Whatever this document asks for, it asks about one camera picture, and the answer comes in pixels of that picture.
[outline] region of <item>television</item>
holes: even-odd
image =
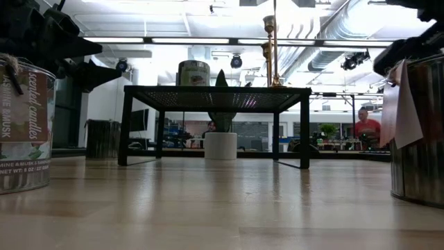
[[[148,128],[148,109],[131,112],[130,131],[146,131]]]

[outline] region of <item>wooden floor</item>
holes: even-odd
[[[444,249],[444,210],[390,196],[390,165],[59,158],[0,196],[0,249]]]

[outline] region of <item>table leg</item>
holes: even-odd
[[[310,167],[310,102],[309,96],[300,102],[300,168]]]
[[[155,149],[155,157],[160,159],[162,157],[162,148],[164,146],[164,123],[165,111],[159,111],[159,123],[157,127],[157,146]]]
[[[117,162],[121,166],[128,165],[128,138],[130,137],[130,121],[132,109],[133,96],[130,93],[125,92],[125,97],[123,99],[122,123],[120,128],[119,158],[117,160]]]
[[[273,114],[273,160],[279,160],[279,113]]]

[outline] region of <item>man in red shirt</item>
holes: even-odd
[[[359,138],[366,136],[369,147],[379,147],[379,137],[381,135],[381,124],[374,119],[368,119],[367,110],[362,107],[358,112],[359,122],[356,123],[355,135]]]

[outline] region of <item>green plant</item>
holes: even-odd
[[[324,132],[324,134],[327,136],[327,139],[330,139],[337,131],[337,128],[333,124],[321,124],[319,127],[321,132]]]
[[[216,87],[228,87],[225,73],[221,69],[216,79]],[[233,112],[208,112],[211,120],[216,124],[216,132],[228,132],[236,113]]]

